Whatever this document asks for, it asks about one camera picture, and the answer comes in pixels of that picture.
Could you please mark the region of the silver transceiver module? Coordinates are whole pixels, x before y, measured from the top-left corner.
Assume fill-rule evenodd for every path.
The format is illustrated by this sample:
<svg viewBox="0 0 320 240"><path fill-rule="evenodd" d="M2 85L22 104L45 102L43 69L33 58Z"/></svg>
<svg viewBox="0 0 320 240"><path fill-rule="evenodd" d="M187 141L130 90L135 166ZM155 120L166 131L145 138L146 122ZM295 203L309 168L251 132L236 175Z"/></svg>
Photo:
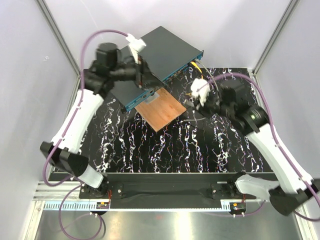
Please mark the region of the silver transceiver module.
<svg viewBox="0 0 320 240"><path fill-rule="evenodd" d="M192 108L194 107L194 103L188 99L184 100L184 104Z"/></svg>

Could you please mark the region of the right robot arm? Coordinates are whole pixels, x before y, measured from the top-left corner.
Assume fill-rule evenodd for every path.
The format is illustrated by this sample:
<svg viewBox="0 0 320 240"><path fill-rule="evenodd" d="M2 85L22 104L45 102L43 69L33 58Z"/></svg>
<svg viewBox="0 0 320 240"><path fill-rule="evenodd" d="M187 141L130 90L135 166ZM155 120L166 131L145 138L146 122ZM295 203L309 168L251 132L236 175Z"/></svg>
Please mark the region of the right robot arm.
<svg viewBox="0 0 320 240"><path fill-rule="evenodd" d="M227 195L235 199L250 195L269 201L278 213L288 216L320 192L320 180L305 172L281 146L271 118L262 107L249 104L240 82L221 84L215 97L209 96L210 85L204 80L194 82L190 89L191 95L199 99L197 110L206 109L228 118L258 149L277 178L265 180L239 172L222 187Z"/></svg>

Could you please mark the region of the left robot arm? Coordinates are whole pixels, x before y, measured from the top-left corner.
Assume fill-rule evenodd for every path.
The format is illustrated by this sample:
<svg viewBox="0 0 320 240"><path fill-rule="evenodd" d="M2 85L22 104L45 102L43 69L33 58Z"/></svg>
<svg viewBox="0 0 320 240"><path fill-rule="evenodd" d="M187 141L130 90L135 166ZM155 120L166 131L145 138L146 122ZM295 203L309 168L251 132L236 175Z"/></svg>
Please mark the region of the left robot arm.
<svg viewBox="0 0 320 240"><path fill-rule="evenodd" d="M96 111L103 104L116 82L133 81L138 88L145 88L148 79L155 77L147 62L140 55L146 47L141 40L128 44L130 55L119 61L116 44L101 43L96 49L95 60L82 72L81 87L61 128L50 142L44 141L40 151L53 167L74 177L97 198L108 193L106 176L89 164L89 159L79 153L80 144Z"/></svg>

